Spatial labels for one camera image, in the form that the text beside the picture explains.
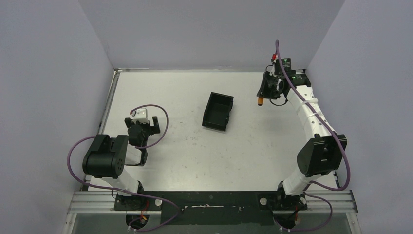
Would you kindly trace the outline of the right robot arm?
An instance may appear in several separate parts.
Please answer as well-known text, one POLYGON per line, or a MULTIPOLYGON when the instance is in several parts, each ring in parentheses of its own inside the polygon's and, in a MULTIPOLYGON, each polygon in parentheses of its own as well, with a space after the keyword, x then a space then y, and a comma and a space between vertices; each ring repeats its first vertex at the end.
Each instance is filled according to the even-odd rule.
POLYGON ((307 75, 296 73, 289 58, 273 55, 257 92, 258 105, 281 97, 293 106, 308 141, 298 152, 292 174, 280 182, 274 195, 261 198, 260 203, 273 210, 293 210, 305 207, 303 192, 311 182, 338 169, 347 139, 326 120, 307 75))

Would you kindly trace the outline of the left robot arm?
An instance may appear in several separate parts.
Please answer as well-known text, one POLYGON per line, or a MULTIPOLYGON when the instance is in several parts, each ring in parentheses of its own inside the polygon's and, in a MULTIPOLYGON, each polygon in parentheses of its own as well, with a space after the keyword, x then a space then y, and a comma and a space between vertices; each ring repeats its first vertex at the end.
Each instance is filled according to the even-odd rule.
POLYGON ((130 210, 142 210, 150 205, 148 198, 141 193, 143 185, 134 179, 125 166, 146 164, 148 138, 160 133, 158 118, 152 121, 143 117, 125 118, 127 135, 110 137, 96 135, 84 156, 82 169, 87 175, 100 178, 110 186, 118 188, 115 198, 118 205, 130 210))

